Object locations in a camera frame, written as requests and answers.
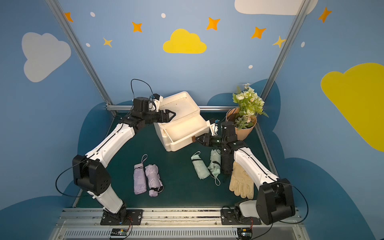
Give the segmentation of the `mint green umbrella with loop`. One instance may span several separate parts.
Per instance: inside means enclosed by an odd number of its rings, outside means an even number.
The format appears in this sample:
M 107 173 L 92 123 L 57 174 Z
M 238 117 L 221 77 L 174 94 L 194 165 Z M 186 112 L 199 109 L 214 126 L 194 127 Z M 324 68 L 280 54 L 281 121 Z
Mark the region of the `mint green umbrella with loop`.
M 215 180 L 215 185 L 220 186 L 221 182 L 218 176 L 221 173 L 221 152 L 220 150 L 211 150 L 210 164 L 208 166 L 211 177 Z

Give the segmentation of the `lilac umbrella with strap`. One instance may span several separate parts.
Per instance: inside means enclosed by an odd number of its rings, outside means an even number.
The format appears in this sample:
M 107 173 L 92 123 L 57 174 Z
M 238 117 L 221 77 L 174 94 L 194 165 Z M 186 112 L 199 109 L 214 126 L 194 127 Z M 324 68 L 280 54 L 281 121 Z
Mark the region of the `lilac umbrella with strap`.
M 134 165 L 134 194 L 140 195 L 147 191 L 146 175 L 144 171 L 144 162 L 148 158 L 147 154 L 142 156 L 141 162 Z

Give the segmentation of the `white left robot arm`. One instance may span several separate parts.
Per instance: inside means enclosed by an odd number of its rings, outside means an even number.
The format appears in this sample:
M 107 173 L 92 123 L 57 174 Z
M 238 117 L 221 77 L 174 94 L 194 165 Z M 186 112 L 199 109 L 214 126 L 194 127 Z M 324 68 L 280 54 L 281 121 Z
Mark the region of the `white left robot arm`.
M 126 204 L 113 190 L 107 171 L 112 158 L 146 125 L 169 123 L 176 115 L 171 110 L 131 111 L 93 150 L 74 157 L 74 183 L 103 206 L 101 225 L 122 225 L 128 220 Z

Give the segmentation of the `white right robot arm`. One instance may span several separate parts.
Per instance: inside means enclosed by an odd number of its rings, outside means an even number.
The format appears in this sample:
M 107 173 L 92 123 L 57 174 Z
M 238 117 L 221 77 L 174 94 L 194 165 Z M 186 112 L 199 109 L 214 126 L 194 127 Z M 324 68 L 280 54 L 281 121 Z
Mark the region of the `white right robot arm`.
M 203 134 L 194 137 L 193 142 L 219 149 L 221 172 L 231 177 L 233 192 L 247 199 L 238 206 L 244 217 L 249 218 L 255 212 L 256 218 L 271 225 L 296 214 L 290 181 L 268 170 L 237 136 Z

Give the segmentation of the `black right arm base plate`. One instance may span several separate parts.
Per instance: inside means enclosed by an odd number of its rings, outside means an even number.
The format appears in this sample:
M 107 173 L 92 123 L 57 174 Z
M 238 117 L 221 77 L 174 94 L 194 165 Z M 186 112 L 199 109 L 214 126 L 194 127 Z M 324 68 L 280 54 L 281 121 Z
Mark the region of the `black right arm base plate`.
M 240 214 L 237 214 L 235 209 L 222 208 L 220 210 L 220 217 L 222 225 L 261 225 L 261 220 L 259 218 L 250 218 L 243 217 Z

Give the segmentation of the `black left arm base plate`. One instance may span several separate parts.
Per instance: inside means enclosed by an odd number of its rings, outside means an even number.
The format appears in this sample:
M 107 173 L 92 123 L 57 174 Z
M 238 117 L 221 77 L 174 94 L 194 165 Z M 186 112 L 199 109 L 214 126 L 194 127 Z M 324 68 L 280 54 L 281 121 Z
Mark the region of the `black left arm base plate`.
M 143 210 L 141 209 L 122 209 L 116 214 L 104 210 L 100 222 L 101 226 L 117 226 L 117 225 L 130 225 L 138 226 L 141 224 L 143 218 Z

